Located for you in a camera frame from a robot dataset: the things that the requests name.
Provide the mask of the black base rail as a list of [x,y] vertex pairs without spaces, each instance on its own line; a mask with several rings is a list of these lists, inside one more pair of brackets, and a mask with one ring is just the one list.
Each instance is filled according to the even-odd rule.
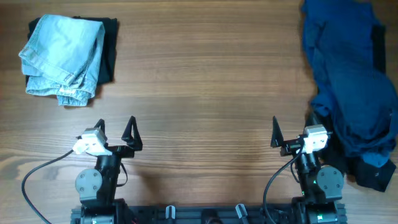
[[262,206],[220,207],[166,207],[136,206],[123,207],[100,213],[90,213],[82,208],[72,210],[72,224],[79,223],[280,223],[280,224],[347,224],[346,209],[343,204],[325,205],[271,204],[264,211]]

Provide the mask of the blue garment in pile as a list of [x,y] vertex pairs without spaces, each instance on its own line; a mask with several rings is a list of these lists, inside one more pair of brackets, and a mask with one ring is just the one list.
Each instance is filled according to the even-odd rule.
[[382,167],[396,146],[397,92],[374,66],[371,3],[306,0],[303,49],[319,94],[313,109],[331,116],[348,157]]

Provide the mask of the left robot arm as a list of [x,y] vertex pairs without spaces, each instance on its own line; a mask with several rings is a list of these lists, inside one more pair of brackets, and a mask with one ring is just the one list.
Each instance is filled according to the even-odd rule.
[[124,199],[116,199],[116,189],[122,170],[126,170],[121,160],[133,158],[141,151],[143,143],[138,132],[136,118],[131,116],[121,139],[125,145],[109,146],[105,135],[105,123],[100,119],[92,128],[84,130],[77,137],[73,147],[76,154],[87,153],[96,157],[95,167],[81,171],[75,188],[80,196],[81,208],[72,210],[71,223],[113,224],[137,223],[137,218]]

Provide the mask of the folded black garment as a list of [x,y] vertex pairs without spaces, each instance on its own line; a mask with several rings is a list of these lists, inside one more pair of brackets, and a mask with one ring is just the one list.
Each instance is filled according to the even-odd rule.
[[[103,23],[105,34],[104,34],[103,52],[101,56],[101,64],[100,64],[97,84],[110,82],[113,79],[114,64],[116,60],[116,36],[118,31],[117,20],[110,18],[81,18],[81,17],[76,17],[74,19],[100,21]],[[37,19],[30,23],[29,25],[31,31],[30,36],[32,35],[39,20],[40,19]]]

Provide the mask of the black garment under pile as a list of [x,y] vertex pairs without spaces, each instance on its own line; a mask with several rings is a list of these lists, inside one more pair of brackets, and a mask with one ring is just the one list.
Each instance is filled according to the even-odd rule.
[[[373,66],[380,72],[386,71],[386,28],[374,25],[371,30],[373,43]],[[382,167],[374,167],[365,163],[360,157],[346,157],[343,146],[336,135],[332,135],[326,149],[318,156],[324,164],[336,167],[342,174],[347,174],[359,186],[385,192],[396,169],[396,165],[388,160]]]

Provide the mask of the folded light blue jeans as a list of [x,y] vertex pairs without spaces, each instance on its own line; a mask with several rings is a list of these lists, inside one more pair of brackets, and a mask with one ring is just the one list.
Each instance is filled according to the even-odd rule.
[[55,95],[60,106],[86,106],[95,97],[104,44],[100,21],[46,14],[19,52],[26,93]]

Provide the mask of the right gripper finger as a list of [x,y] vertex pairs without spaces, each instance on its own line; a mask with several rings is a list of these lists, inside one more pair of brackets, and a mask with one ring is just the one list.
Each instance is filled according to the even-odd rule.
[[322,122],[318,119],[318,116],[316,113],[311,112],[308,114],[307,117],[307,126],[314,126],[314,125],[318,125],[321,124]]
[[284,137],[282,131],[280,130],[280,126],[278,120],[275,116],[272,118],[272,136],[271,136],[271,147],[281,147],[284,143]]

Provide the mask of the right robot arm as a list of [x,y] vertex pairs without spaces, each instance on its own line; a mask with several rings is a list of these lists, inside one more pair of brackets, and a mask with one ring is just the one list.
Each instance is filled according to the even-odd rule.
[[[338,203],[342,199],[343,174],[333,166],[320,163],[317,152],[326,149],[331,132],[320,124],[314,114],[310,124],[295,139],[285,140],[277,118],[272,119],[271,147],[279,147],[280,155],[292,156],[268,181],[263,195],[267,223],[344,224],[348,222],[346,209]],[[286,211],[267,208],[266,197],[273,180],[287,167],[296,170],[296,181],[302,195],[294,197]]]

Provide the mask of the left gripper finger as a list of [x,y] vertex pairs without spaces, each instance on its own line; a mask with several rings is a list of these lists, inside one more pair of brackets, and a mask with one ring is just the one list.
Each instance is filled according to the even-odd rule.
[[136,118],[134,116],[129,118],[121,139],[134,151],[142,150],[143,143],[137,128]]
[[98,131],[100,134],[105,134],[105,122],[103,119],[99,119],[94,126],[94,130]]

